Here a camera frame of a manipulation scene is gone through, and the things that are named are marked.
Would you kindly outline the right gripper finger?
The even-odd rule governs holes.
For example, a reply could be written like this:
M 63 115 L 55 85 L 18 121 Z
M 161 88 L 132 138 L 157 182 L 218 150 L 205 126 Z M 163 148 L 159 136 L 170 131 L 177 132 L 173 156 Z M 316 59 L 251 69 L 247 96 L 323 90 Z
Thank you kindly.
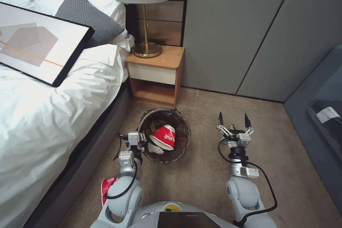
M 230 129 L 233 129 L 233 125 L 231 125 L 229 127 L 229 129 L 227 129 L 224 125 L 223 125 L 223 116 L 222 116 L 222 112 L 219 113 L 219 117 L 218 117 L 218 124 L 216 126 L 217 130 L 222 134 L 222 136 L 226 139 L 232 139 L 233 138 L 233 134 L 232 132 L 230 132 Z
M 251 121 L 248 118 L 246 113 L 244 114 L 244 121 L 245 121 L 245 133 L 249 134 L 249 135 L 252 135 L 253 132 L 255 131 L 255 129 L 252 127 Z

